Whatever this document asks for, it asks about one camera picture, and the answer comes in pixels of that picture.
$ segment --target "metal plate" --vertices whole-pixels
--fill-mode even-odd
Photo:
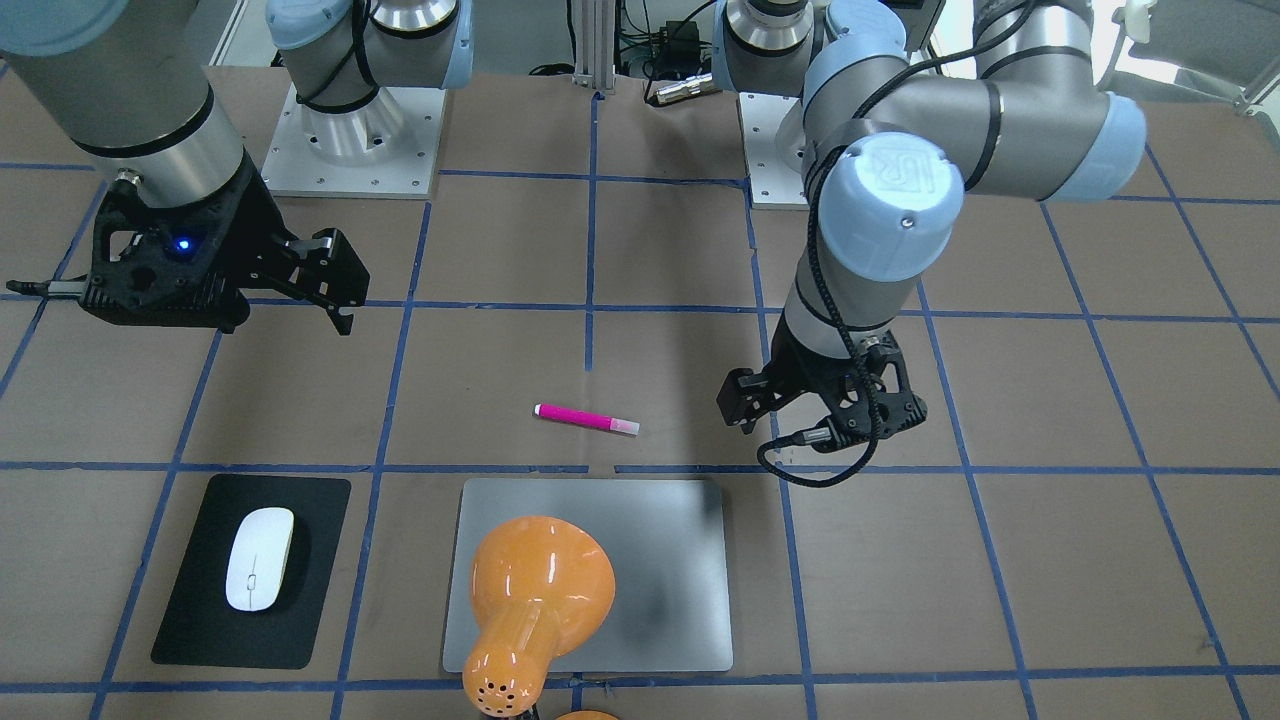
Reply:
[[[604,625],[556,660],[553,673],[696,673],[733,665],[724,509],[707,480],[476,478],[462,491],[444,670],[461,673],[480,637],[471,560],[493,528],[550,515],[582,528],[613,564],[617,596]]]
[[[440,129],[444,127],[445,91],[424,87],[389,90],[404,110],[412,136],[406,137],[399,154],[387,161],[347,167],[330,164],[311,149],[302,129],[302,115],[297,111],[297,91],[291,85],[262,165],[262,179],[271,195],[430,199]]]
[[[756,209],[808,209],[800,173],[782,158],[777,145],[778,127],[795,97],[744,92],[739,95],[742,115],[742,146],[751,178],[751,206]],[[799,149],[788,149],[795,152]]]

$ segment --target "floor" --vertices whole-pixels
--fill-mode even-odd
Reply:
[[[211,77],[261,163],[287,76]],[[0,293],[0,717],[471,719],[440,669],[461,487],[534,474],[718,483],[736,653],[556,676],[544,717],[1280,716],[1280,160],[1253,120],[1148,106],[1123,195],[969,199],[895,322],[931,419],[809,491],[714,405],[763,360],[804,215],[748,208],[731,95],[639,87],[477,77],[429,205],[280,200],[370,266],[349,338],[270,299],[221,336]],[[0,69],[5,278],[84,272],[101,192]],[[302,670],[148,660],[219,471],[353,486]]]

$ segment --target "computer mouse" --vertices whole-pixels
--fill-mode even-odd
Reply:
[[[232,607],[259,612],[275,602],[292,539],[293,511],[287,507],[259,507],[241,520],[227,561],[227,602]]]

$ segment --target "orange shower head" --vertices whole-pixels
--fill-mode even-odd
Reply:
[[[577,527],[527,516],[494,528],[471,564],[480,639],[462,670],[467,697],[492,717],[532,707],[552,660],[599,629],[613,592],[609,559]]]

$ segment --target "pink marker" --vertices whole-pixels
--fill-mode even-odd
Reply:
[[[572,407],[559,407],[557,405],[547,405],[545,402],[539,402],[538,405],[534,405],[534,415],[538,415],[539,418],[547,418],[548,420],[556,420],[557,423],[568,423],[571,425],[595,428],[598,430],[611,430],[614,433],[625,433],[628,436],[635,436],[640,433],[640,423],[632,423],[631,420],[622,420],[618,418],[609,418],[608,415],[596,415],[595,413],[586,413],[582,410],[573,410]]]

